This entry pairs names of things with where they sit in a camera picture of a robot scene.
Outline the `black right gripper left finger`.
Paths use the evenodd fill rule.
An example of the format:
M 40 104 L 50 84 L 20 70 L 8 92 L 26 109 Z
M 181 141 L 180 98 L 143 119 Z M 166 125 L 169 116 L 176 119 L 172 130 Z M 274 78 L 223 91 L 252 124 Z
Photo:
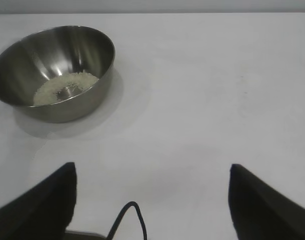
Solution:
M 0 208 L 0 240 L 61 240 L 77 202 L 77 172 L 65 163 Z

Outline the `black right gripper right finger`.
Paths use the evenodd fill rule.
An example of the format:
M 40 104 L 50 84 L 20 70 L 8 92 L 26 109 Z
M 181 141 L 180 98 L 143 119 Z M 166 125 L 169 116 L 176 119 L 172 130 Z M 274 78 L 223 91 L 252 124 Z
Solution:
M 240 164 L 230 168 L 228 205 L 240 240 L 305 240 L 305 208 Z

